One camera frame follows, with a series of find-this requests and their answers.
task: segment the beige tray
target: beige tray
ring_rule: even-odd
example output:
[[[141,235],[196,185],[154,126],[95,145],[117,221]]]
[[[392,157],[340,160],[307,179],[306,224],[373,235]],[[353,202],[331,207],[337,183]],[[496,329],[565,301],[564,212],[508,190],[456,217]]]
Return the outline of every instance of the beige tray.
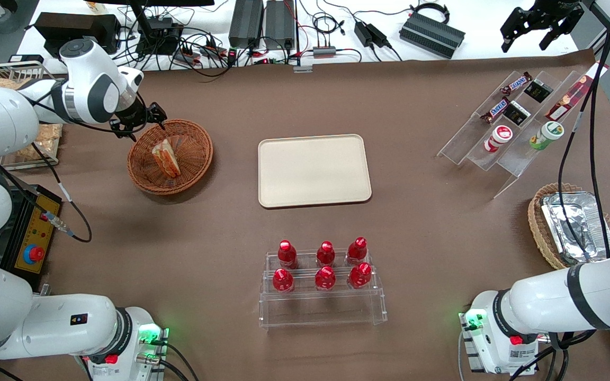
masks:
[[[371,180],[359,135],[267,139],[258,145],[258,201],[264,207],[369,198]]]

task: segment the white desk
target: white desk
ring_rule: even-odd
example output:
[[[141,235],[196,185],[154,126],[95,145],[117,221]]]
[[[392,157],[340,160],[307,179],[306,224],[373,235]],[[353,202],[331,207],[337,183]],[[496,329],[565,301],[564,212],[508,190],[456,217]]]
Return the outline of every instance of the white desk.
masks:
[[[408,8],[407,0],[385,0],[378,2],[378,0],[332,0],[330,3],[337,5],[345,5],[349,7],[353,12],[359,10],[379,10],[387,13],[397,12],[399,10]],[[503,38],[500,34],[500,27],[503,22],[510,15],[511,11],[516,7],[520,6],[524,9],[528,9],[533,5],[533,0],[438,0],[441,5],[446,5],[448,10],[451,12],[451,19],[448,23],[453,28],[459,29],[465,32],[465,40],[462,45],[457,48],[453,55],[453,60],[467,60],[477,58],[503,58],[503,57],[525,57],[525,56],[557,56],[572,51],[578,50],[573,39],[568,35],[562,35],[556,41],[550,44],[547,50],[542,51],[538,48],[538,44],[545,36],[547,31],[533,31],[525,36],[520,37],[515,41],[513,46],[510,48],[508,53],[503,53],[500,46],[503,43]],[[339,31],[330,34],[331,45],[336,48],[353,48],[361,51],[364,62],[375,62],[376,58],[369,48],[362,48],[361,43],[354,34],[354,20],[346,10],[338,7],[332,7],[321,0],[319,6],[324,9],[327,13],[335,17],[339,22],[345,20],[343,29],[346,35],[343,36]],[[131,21],[126,21],[125,17],[116,5],[106,5],[108,12],[115,14],[119,21],[125,26],[133,25],[133,13],[128,13]],[[232,12],[235,7],[235,0],[228,0],[223,3],[223,0],[216,0],[216,5],[213,7],[194,7],[194,8],[178,8],[171,11],[171,15],[179,19],[181,23],[188,22],[187,26],[194,28],[203,29],[213,34],[222,41],[223,47],[229,46],[228,31],[230,30],[230,22],[232,20]],[[317,8],[315,0],[298,0],[297,10],[298,21],[301,25],[312,25],[312,19],[305,13],[303,7],[307,9],[310,14],[320,12]],[[32,17],[32,23],[37,19],[41,12],[56,12],[56,13],[71,13],[71,14],[92,14],[87,5],[82,0],[40,0],[39,5]],[[442,15],[436,10],[423,10],[422,14],[434,17],[436,20],[441,20]],[[364,13],[358,14],[361,20],[366,23],[375,25],[380,31],[387,35],[388,40],[392,43],[392,46],[397,50],[404,60],[443,60],[443,58],[430,53],[426,50],[411,45],[410,43],[401,41],[399,39],[399,30],[408,18],[409,12],[403,12],[398,15],[383,15],[378,13]],[[183,36],[193,34],[194,31],[185,30]],[[121,38],[124,37],[125,32],[121,33]],[[317,45],[317,33],[312,28],[299,29],[300,35],[300,47],[304,49],[307,41],[305,35],[309,39],[309,48]],[[129,41],[129,48],[131,51],[135,51],[138,39]],[[30,28],[20,43],[20,48],[17,51],[19,54],[41,54],[45,61],[44,65],[53,74],[59,74],[66,72],[65,66],[51,58],[51,56],[43,48],[44,39],[37,32],[35,28]],[[117,55],[123,55],[125,50],[125,43],[121,43],[121,48],[117,52]],[[379,58],[383,61],[396,61],[397,56],[392,53],[388,48],[378,49],[376,53]],[[271,51],[266,55],[269,58],[276,58],[278,60],[283,59],[283,53],[281,51]],[[162,70],[169,68],[170,58],[169,56],[157,56],[159,65]],[[244,65],[246,58],[241,57],[239,60],[240,65]],[[127,58],[121,58],[116,60],[117,65],[123,65],[127,62]],[[358,61],[358,55],[353,51],[345,52],[345,54],[338,54],[333,58],[319,58],[314,59],[311,57],[311,53],[305,55],[302,58],[302,65],[313,65],[318,63],[334,63],[334,62],[356,62]],[[202,58],[202,63],[205,68],[208,68],[208,62],[205,58]],[[131,63],[132,66],[143,69],[143,62]],[[155,57],[152,57],[150,61],[145,65],[144,70],[158,70],[157,61]]]

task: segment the clear acrylic shelf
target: clear acrylic shelf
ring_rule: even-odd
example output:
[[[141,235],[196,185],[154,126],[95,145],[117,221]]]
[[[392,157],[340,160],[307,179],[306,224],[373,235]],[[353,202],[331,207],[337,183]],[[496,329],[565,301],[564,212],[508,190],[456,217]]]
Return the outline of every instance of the clear acrylic shelf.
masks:
[[[332,325],[344,323],[373,323],[387,321],[385,293],[371,254],[366,262],[371,265],[371,281],[361,289],[347,285],[351,266],[344,263],[346,248],[336,248],[336,260],[332,268],[336,273],[336,285],[329,291],[315,287],[317,251],[299,251],[298,269],[289,270],[293,275],[295,290],[288,293],[276,291],[272,285],[274,271],[279,266],[276,252],[266,255],[261,284],[259,325],[266,330],[273,327],[298,325]]]
[[[491,124],[480,119],[480,116],[487,113],[501,101],[503,97],[503,94],[500,92],[501,87],[514,82],[521,76],[522,74],[520,72],[513,71],[512,74],[510,74],[507,79],[487,97],[486,101],[482,102],[479,108],[472,113],[472,116],[468,119],[467,123],[453,135],[437,154],[437,156],[447,157],[457,166],[462,164],[465,159],[468,159],[484,171],[488,171],[495,164],[503,167],[510,173],[510,178],[508,178],[494,198],[498,197],[498,195],[515,183],[528,168],[533,159],[540,153],[539,150],[533,149],[528,144],[528,140],[537,133],[542,125],[550,121],[550,119],[545,117],[545,114],[562,96],[564,96],[564,94],[566,94],[567,90],[576,83],[581,77],[581,74],[573,71],[564,80],[558,80],[544,71],[538,73],[538,75],[533,78],[540,80],[553,89],[552,93],[544,99],[543,102],[537,102],[524,92],[524,89],[528,86],[527,84],[523,85],[521,89],[516,90],[511,96],[508,96],[510,101],[515,101],[520,104],[520,106],[531,114],[520,125],[516,125],[510,119],[506,118],[505,115],[498,116]],[[573,109],[566,113],[559,122],[561,123],[566,119],[571,111],[573,111]],[[488,152],[484,149],[484,141],[491,136],[494,128],[499,125],[505,125],[511,128],[513,131],[513,138],[510,142],[501,146],[498,151]]]

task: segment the brown mat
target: brown mat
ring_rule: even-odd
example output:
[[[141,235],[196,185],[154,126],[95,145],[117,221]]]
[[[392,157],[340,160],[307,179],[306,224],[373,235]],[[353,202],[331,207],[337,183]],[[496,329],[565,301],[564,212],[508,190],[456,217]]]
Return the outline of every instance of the brown mat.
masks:
[[[172,329],[172,343],[202,381],[455,381],[457,313],[481,291],[552,270],[535,247],[526,208],[538,188],[557,181],[566,138],[494,201],[507,178],[502,171],[456,167],[435,155],[512,70],[559,78],[593,62],[582,51],[561,58],[322,65],[304,75],[266,65],[231,70],[210,84],[194,72],[148,72],[146,101],[210,133],[210,172],[179,197],[148,196],[127,174],[129,140],[65,128],[58,171],[95,237],[82,244],[58,235],[49,282],[56,294],[104,294],[116,305],[147,309]],[[599,98],[597,170],[610,215],[610,104],[603,92]],[[576,137],[564,177],[583,188],[590,188],[587,132],[584,126]],[[263,209],[258,143],[334,133],[364,138],[371,200]],[[57,190],[47,171],[27,174],[30,183]],[[85,235],[69,207],[62,216]],[[368,238],[382,276],[387,323],[269,333],[258,327],[266,251],[284,238],[307,249],[324,239],[343,246],[359,235]],[[26,381],[85,379],[69,356],[0,364]],[[506,379],[471,374],[465,358],[464,367],[467,380]],[[584,379],[610,380],[610,333],[571,348],[566,380]]]

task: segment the qr code label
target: qr code label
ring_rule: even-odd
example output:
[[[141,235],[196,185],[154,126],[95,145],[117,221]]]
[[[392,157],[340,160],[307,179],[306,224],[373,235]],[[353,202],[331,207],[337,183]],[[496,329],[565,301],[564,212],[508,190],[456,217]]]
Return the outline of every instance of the qr code label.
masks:
[[[526,362],[535,356],[534,345],[515,345],[510,346],[510,361]]]

